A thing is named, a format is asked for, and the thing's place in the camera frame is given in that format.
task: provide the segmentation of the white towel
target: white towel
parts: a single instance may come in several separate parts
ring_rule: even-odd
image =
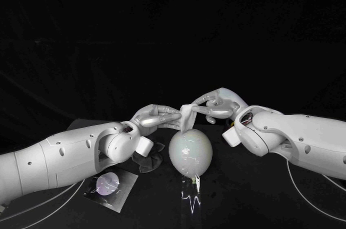
[[[182,134],[194,128],[198,113],[192,110],[198,104],[182,105],[181,107],[181,132]]]

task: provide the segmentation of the black curtain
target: black curtain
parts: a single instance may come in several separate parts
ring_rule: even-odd
[[[345,1],[2,0],[0,153],[221,87],[345,120]]]

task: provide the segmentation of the dark background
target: dark background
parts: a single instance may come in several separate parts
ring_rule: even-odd
[[[345,1],[0,0],[0,153],[221,87],[345,121]]]

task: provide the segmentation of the robotic hand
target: robotic hand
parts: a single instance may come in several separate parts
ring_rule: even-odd
[[[137,151],[145,157],[158,128],[181,130],[181,111],[149,105],[130,121],[64,131],[31,147],[0,155],[0,205],[23,195],[65,187],[124,162]]]
[[[228,89],[201,96],[192,110],[215,118],[234,120],[222,134],[231,147],[240,143],[260,157],[280,154],[294,165],[346,180],[346,122],[310,115],[284,115],[263,106],[248,106]]]

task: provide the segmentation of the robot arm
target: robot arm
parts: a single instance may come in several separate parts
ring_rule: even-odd
[[[153,142],[132,121],[64,131],[31,147],[0,155],[0,205],[18,197],[65,187],[124,162],[145,157]]]
[[[346,122],[309,115],[284,115],[250,106],[222,134],[258,156],[280,154],[294,165],[346,180]]]

